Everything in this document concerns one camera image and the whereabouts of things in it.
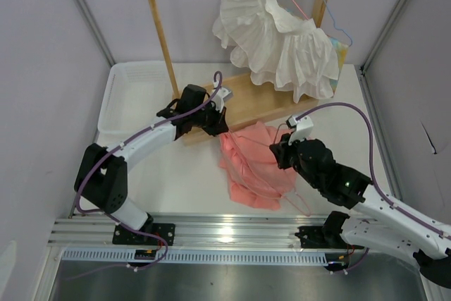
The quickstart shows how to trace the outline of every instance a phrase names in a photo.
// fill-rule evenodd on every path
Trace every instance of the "black mounting bracket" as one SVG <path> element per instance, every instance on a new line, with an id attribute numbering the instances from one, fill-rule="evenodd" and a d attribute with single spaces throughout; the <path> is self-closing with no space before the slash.
<path id="1" fill-rule="evenodd" d="M 175 237 L 175 224 L 174 223 L 153 223 L 150 231 L 146 233 L 158 235 L 163 238 L 169 246 L 174 243 Z M 139 246 L 158 246 L 159 241 L 154 238 L 150 238 L 143 235 L 138 235 L 132 233 L 118 225 L 114 228 L 113 234 L 113 244 L 114 245 L 139 245 Z"/>

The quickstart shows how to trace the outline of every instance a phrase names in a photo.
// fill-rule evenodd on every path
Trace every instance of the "white plastic bin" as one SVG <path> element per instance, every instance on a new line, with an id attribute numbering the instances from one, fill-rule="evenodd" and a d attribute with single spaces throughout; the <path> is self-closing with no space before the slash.
<path id="1" fill-rule="evenodd" d="M 126 137 L 148 126 L 171 99 L 163 61 L 117 63 L 110 70 L 101 103 L 99 132 Z"/>

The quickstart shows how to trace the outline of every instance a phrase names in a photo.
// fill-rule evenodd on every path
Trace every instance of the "pink garment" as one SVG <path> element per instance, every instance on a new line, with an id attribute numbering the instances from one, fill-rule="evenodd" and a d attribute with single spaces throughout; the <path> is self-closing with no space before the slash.
<path id="1" fill-rule="evenodd" d="M 282 171 L 269 149 L 276 128 L 262 122 L 234 133 L 220 134 L 223 158 L 219 166 L 228 172 L 230 198 L 254 208 L 277 210 L 279 199 L 295 189 L 296 172 Z M 279 130 L 276 142 L 288 130 Z"/>

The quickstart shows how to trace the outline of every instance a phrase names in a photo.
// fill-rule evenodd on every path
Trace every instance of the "gray wall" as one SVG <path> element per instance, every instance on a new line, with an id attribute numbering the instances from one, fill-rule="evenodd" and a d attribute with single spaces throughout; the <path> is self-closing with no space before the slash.
<path id="1" fill-rule="evenodd" d="M 289 0 L 279 0 L 298 14 Z M 314 0 L 297 0 L 311 13 Z M 157 0 L 174 61 L 223 62 L 230 58 L 211 33 L 220 0 Z M 348 63 L 362 64 L 396 0 L 329 0 L 339 27 L 354 38 Z M 117 62 L 162 60 L 147 0 L 87 0 Z M 348 42 L 333 29 L 326 14 L 323 29 Z"/>
<path id="2" fill-rule="evenodd" d="M 451 223 L 450 15 L 450 0 L 411 0 L 367 75 L 405 202 L 446 223 Z"/>
<path id="3" fill-rule="evenodd" d="M 3 300 L 22 301 L 71 205 L 108 67 L 73 0 L 0 0 L 0 9 L 0 253 L 18 242 Z"/>

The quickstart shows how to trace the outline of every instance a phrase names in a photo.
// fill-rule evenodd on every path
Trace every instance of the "wooden clothes rack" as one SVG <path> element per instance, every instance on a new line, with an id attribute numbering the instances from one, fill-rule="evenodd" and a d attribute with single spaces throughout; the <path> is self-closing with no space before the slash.
<path id="1" fill-rule="evenodd" d="M 169 79 L 173 89 L 173 96 L 180 98 L 180 91 L 175 79 L 168 44 L 163 31 L 160 13 L 156 0 L 148 0 L 155 23 L 156 32 L 163 51 L 164 61 L 168 69 Z M 315 0 L 312 18 L 317 27 L 321 26 L 326 5 L 323 0 Z M 292 100 L 292 92 L 278 92 L 271 83 L 256 86 L 252 84 L 250 72 L 224 78 L 223 85 L 233 91 L 233 98 L 227 102 L 226 120 L 231 130 L 239 130 L 256 123 L 257 121 L 271 121 L 282 118 L 296 112 L 305 111 L 315 107 L 317 99 L 303 95 L 296 104 Z M 204 86 L 207 91 L 213 89 L 213 85 Z M 207 136 L 202 130 L 193 131 L 185 136 L 186 143 L 194 143 L 205 139 Z"/>

